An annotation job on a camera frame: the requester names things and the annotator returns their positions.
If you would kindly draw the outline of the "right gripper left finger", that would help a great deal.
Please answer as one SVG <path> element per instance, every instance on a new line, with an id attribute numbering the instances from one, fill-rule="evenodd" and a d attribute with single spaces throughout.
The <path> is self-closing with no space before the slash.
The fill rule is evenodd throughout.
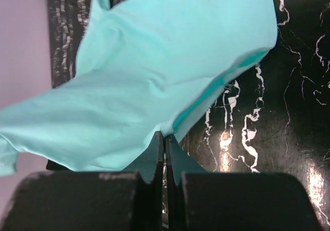
<path id="1" fill-rule="evenodd" d="M 131 230 L 162 230 L 163 161 L 163 136 L 157 131 L 146 150 L 123 170 L 138 175 Z"/>

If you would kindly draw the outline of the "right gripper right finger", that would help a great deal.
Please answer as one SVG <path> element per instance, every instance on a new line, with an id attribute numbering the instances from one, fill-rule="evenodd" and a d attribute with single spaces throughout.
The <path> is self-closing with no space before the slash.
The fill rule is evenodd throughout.
<path id="1" fill-rule="evenodd" d="M 207 230 L 209 175 L 180 147 L 174 135 L 164 141 L 169 230 Z"/>

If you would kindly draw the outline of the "turquoise t shirt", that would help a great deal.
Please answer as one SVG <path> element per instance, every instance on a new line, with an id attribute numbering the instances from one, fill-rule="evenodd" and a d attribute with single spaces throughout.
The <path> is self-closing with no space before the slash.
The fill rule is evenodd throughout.
<path id="1" fill-rule="evenodd" d="M 276 39 L 273 0 L 91 0 L 75 77 L 1 110 L 1 175 L 22 152 L 120 171 L 155 132 L 181 140 Z"/>

